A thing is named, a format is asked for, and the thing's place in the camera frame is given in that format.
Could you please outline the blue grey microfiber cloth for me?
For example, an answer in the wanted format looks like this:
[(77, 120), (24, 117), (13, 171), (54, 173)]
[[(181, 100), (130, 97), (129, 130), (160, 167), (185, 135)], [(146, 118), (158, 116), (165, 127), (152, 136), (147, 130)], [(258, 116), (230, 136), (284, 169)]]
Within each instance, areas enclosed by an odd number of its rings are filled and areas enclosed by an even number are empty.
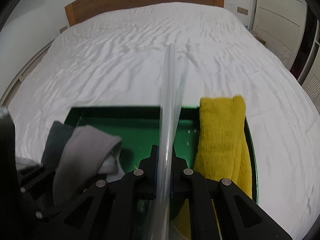
[(57, 168), (67, 141), (75, 128), (70, 125), (54, 121), (46, 141), (41, 163), (48, 169)]

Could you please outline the white bed duvet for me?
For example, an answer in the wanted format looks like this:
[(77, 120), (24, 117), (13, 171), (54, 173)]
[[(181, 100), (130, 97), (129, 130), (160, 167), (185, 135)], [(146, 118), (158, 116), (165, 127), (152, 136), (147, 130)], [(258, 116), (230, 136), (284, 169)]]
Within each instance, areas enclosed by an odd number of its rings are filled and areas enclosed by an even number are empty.
[(241, 95), (259, 205), (292, 238), (319, 216), (319, 113), (280, 59), (231, 12), (191, 3), (117, 10), (67, 29), (9, 104), (16, 155), (40, 162), (52, 123), (73, 106), (158, 105), (170, 44), (189, 67), (183, 103)]

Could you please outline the grey face mask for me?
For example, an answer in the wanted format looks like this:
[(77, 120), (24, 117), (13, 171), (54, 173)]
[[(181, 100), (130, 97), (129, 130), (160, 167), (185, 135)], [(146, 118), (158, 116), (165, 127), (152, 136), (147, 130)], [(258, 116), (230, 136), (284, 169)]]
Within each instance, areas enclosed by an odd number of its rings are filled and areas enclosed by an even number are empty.
[(69, 201), (91, 178), (105, 174), (108, 182), (120, 180), (122, 139), (93, 126), (78, 126), (67, 141), (53, 182), (53, 201)]

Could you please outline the yellow towel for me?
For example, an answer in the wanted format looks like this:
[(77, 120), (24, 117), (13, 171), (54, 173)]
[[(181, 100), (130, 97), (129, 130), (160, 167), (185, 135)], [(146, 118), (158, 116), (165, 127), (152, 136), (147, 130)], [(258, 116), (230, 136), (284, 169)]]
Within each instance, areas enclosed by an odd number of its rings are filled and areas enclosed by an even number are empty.
[(228, 178), (252, 197), (252, 168), (245, 138), (246, 105), (240, 95), (201, 98), (200, 137), (193, 166), (206, 179)]

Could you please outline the green tray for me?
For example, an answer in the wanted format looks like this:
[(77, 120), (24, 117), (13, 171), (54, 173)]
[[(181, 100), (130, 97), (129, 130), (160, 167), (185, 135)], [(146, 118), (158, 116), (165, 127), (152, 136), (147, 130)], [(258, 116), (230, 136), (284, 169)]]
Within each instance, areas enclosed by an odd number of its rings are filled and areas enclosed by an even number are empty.
[[(159, 106), (73, 107), (64, 121), (79, 127), (90, 125), (122, 139), (120, 164), (128, 173), (148, 158), (153, 145), (159, 144)], [(174, 140), (174, 152), (193, 168), (200, 135), (200, 110), (197, 106), (181, 109)]]

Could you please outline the clear zip bag blue slider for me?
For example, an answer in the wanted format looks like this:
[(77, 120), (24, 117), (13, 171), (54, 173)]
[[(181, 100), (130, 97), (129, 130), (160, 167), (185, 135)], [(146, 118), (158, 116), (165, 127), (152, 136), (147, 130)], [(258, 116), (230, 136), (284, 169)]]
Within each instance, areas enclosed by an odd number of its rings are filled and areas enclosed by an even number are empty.
[(175, 134), (182, 108), (188, 65), (176, 55), (175, 44), (165, 51), (162, 67), (161, 117), (156, 173), (156, 197), (148, 224), (146, 239), (169, 238), (171, 168)]

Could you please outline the dark glass jar wooden lid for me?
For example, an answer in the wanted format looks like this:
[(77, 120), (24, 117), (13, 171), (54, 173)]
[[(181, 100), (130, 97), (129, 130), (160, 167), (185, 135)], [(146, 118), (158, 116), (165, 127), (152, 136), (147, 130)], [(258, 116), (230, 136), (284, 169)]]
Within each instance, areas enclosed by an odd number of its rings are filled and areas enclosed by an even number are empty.
[(12, 170), (16, 168), (15, 125), (5, 106), (1, 106), (1, 165)]

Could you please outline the white wardrobe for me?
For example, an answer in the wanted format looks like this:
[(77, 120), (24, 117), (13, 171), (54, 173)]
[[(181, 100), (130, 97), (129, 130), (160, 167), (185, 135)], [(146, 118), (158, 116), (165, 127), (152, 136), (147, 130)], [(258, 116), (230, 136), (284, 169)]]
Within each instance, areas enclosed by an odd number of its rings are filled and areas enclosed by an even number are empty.
[(319, 105), (319, 20), (305, 0), (256, 0), (253, 28)]

